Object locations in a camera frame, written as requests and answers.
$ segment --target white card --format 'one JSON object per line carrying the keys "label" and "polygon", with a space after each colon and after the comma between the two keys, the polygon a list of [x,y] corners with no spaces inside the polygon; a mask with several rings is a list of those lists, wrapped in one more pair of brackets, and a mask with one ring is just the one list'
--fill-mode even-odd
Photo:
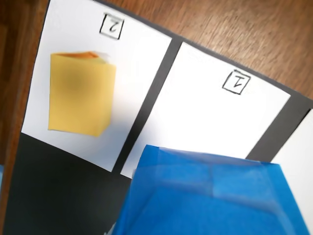
{"label": "white card", "polygon": [[122,174],[146,144],[244,159],[290,95],[183,43]]}
{"label": "white card", "polygon": [[[111,171],[170,41],[100,3],[51,0],[22,132]],[[79,51],[106,53],[116,65],[111,124],[97,138],[48,130],[50,54]]]}
{"label": "white card", "polygon": [[279,150],[272,163],[280,164],[303,219],[313,234],[313,111]]}

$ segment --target yellow paper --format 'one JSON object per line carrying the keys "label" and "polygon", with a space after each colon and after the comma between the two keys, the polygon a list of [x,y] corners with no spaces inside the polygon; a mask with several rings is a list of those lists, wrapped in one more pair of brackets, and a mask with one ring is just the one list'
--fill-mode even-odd
{"label": "yellow paper", "polygon": [[48,129],[101,135],[111,121],[115,71],[93,52],[51,54]]}

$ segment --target handwritten number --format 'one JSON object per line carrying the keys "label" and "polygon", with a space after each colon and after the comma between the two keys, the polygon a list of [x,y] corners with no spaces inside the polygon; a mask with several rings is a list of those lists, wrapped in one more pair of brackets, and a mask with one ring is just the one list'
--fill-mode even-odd
{"label": "handwritten number", "polygon": [[116,31],[116,28],[113,29],[113,27],[116,26],[119,22],[118,22],[118,21],[115,21],[115,20],[112,20],[112,19],[111,19],[111,21],[112,21],[114,24],[111,26],[110,32],[115,32],[115,31]]}
{"label": "handwritten number", "polygon": [[240,79],[244,79],[244,77],[240,77],[240,76],[235,76],[235,77],[237,77],[237,78],[239,78],[239,79],[238,79],[238,81],[236,82],[236,84],[235,84],[234,87],[241,86],[242,84],[238,84],[238,82],[240,81]]}

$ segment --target table surface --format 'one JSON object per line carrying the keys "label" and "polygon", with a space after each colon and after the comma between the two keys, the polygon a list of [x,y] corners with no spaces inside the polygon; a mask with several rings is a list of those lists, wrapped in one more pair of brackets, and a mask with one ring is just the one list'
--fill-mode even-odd
{"label": "table surface", "polygon": [[[313,98],[311,0],[109,2]],[[0,231],[47,4],[0,0]]]}

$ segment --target blue object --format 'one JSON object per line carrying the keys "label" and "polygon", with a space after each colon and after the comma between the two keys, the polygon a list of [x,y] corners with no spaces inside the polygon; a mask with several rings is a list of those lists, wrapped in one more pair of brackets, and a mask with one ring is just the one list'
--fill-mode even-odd
{"label": "blue object", "polygon": [[3,176],[3,165],[0,165],[0,188],[2,183],[2,176]]}
{"label": "blue object", "polygon": [[113,235],[306,235],[279,165],[147,145]]}

